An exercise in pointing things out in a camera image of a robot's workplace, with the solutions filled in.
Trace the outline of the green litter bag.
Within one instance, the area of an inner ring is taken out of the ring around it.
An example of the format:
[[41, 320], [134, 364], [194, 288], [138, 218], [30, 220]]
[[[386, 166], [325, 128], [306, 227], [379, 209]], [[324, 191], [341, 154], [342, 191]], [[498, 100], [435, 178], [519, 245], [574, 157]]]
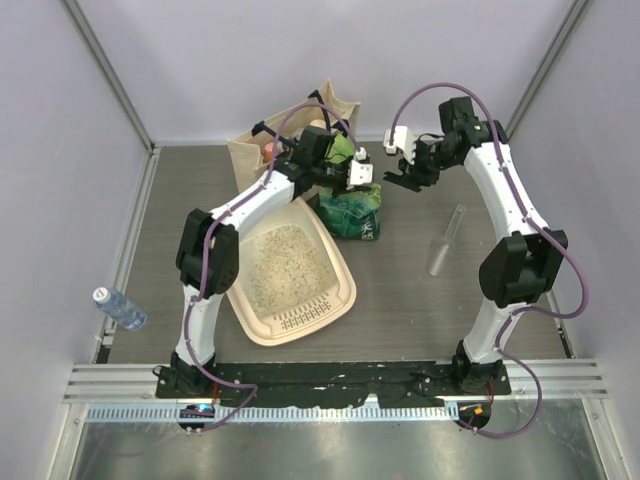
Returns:
[[325, 162], [341, 163], [356, 159], [357, 150], [350, 138], [334, 135], [333, 143], [322, 163], [318, 199], [314, 211], [332, 236], [361, 241], [375, 241], [380, 236], [378, 212], [381, 207], [381, 186], [373, 181], [368, 187], [355, 188], [345, 194], [332, 196], [322, 186]]

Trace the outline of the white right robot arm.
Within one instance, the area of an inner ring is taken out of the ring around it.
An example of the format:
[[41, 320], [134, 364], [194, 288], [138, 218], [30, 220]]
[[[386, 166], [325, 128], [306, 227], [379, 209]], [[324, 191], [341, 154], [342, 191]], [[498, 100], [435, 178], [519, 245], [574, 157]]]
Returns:
[[518, 320], [553, 286], [568, 238], [538, 214], [511, 160], [508, 138], [492, 117], [480, 119], [468, 96], [439, 107], [442, 134], [425, 143], [394, 123], [383, 137], [387, 154], [398, 155], [398, 172], [385, 180], [418, 192], [441, 172], [461, 166], [474, 180], [489, 212], [496, 244], [479, 267], [482, 304], [471, 331], [456, 348], [448, 377], [472, 395], [501, 375], [501, 347]]

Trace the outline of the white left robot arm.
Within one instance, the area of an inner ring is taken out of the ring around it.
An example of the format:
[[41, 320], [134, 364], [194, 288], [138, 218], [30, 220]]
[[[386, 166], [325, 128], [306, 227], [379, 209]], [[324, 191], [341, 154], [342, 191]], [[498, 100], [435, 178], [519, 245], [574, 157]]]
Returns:
[[366, 151], [357, 147], [351, 154], [332, 152], [342, 138], [307, 127], [293, 147], [273, 153], [265, 172], [233, 200], [188, 215], [176, 256], [184, 292], [180, 338], [168, 370], [159, 376], [179, 395], [203, 398], [216, 381], [214, 331], [221, 301], [239, 274], [243, 237], [312, 187], [345, 191], [359, 178], [355, 164], [367, 157]]

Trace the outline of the clear plastic scoop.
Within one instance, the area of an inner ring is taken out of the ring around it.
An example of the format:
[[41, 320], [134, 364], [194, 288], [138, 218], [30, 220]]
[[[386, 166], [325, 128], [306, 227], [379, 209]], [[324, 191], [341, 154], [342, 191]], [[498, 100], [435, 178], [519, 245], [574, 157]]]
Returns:
[[466, 207], [457, 205], [444, 233], [431, 242], [426, 263], [427, 272], [431, 276], [440, 276], [445, 270], [453, 254], [455, 238], [465, 213]]

